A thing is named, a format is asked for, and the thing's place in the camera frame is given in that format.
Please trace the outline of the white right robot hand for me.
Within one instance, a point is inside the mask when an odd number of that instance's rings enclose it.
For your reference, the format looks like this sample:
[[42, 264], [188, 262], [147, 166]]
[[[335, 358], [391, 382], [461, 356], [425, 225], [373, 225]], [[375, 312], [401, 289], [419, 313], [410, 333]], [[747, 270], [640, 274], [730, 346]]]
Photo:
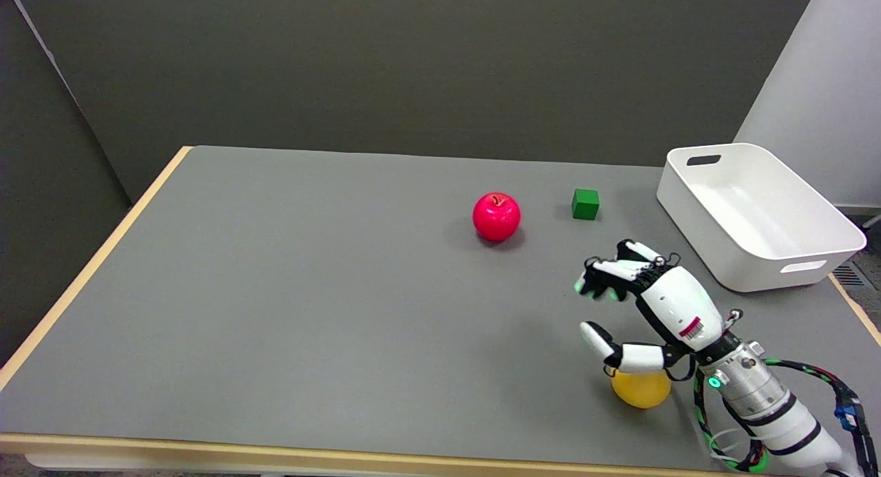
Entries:
[[723, 318], [699, 280], [679, 265], [679, 255], [658, 254], [635, 240], [620, 241], [613, 259], [587, 259], [575, 291], [593, 299], [610, 295], [619, 302], [632, 296], [639, 313], [663, 339], [663, 344], [619, 344], [598, 323], [582, 322], [582, 338], [606, 367], [619, 372], [663, 371], [685, 356], [709, 366], [742, 344], [729, 331], [739, 312]]

